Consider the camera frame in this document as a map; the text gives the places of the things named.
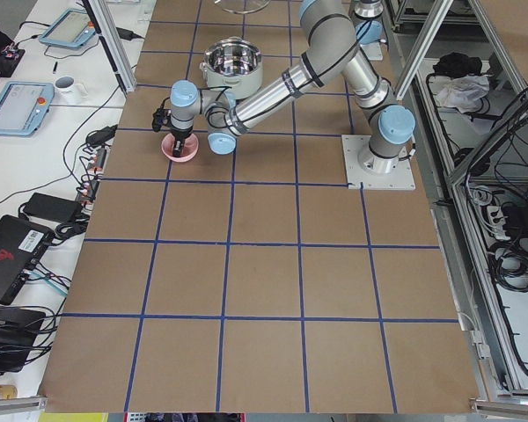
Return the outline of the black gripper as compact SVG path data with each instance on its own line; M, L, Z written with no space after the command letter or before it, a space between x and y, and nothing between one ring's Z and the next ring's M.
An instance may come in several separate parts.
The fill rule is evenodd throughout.
M188 137L193 131L193 119L182 119L172 114L169 123L171 133L175 138L172 146L172 156L181 157L181 153L187 153L188 150Z

